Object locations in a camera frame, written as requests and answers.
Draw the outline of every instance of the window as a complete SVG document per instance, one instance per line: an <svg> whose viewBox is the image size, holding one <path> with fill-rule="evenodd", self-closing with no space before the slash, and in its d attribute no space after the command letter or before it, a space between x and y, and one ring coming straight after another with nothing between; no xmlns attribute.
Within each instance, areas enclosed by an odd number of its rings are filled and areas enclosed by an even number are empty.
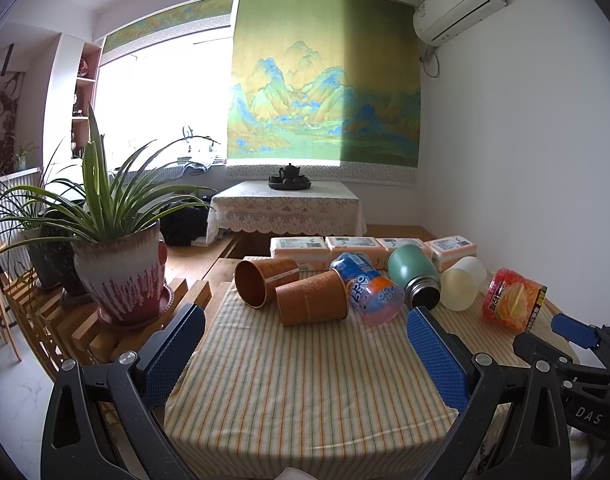
<svg viewBox="0 0 610 480"><path fill-rule="evenodd" d="M215 154L226 158L232 31L225 27L164 41L100 68L95 112L109 168L151 140L162 147L182 138L184 126L220 144L209 152L211 143L202 139L178 142L154 165L181 156L195 162Z"/></svg>

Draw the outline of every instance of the green thermos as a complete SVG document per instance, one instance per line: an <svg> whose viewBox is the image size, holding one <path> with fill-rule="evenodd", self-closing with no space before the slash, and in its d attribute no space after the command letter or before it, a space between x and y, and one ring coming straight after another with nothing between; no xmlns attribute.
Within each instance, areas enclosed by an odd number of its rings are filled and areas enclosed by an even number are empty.
<svg viewBox="0 0 610 480"><path fill-rule="evenodd" d="M409 308L434 308L441 299L441 279L432 261L415 245L399 247L389 256L387 274L392 282L405 289Z"/></svg>

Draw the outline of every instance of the white wall-mounted air conditioner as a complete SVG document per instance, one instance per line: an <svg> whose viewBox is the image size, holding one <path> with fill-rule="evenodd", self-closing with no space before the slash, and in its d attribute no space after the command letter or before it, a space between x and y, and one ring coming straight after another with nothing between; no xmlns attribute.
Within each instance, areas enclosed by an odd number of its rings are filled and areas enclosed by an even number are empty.
<svg viewBox="0 0 610 480"><path fill-rule="evenodd" d="M425 0L414 13L418 37L439 46L506 6L505 0Z"/></svg>

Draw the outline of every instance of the brown paper cup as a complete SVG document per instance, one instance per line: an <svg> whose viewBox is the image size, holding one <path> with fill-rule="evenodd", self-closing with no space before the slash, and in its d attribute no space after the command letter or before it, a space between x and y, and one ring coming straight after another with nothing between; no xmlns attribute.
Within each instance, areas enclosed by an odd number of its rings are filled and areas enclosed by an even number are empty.
<svg viewBox="0 0 610 480"><path fill-rule="evenodd" d="M299 266L289 258L241 260L234 269L234 283L240 297L253 308L261 308L276 297L276 287L295 282Z"/></svg>
<svg viewBox="0 0 610 480"><path fill-rule="evenodd" d="M345 286L335 270L279 286L276 299L284 326L345 319L348 313Z"/></svg>

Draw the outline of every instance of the marble floor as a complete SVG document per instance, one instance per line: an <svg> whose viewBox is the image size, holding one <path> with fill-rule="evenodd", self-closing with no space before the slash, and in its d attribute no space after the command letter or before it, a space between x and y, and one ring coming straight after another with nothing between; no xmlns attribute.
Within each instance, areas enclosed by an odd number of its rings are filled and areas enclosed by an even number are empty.
<svg viewBox="0 0 610 480"><path fill-rule="evenodd" d="M41 439L52 381L18 328L12 329L23 360L0 340L0 443L28 480L40 480Z"/></svg>

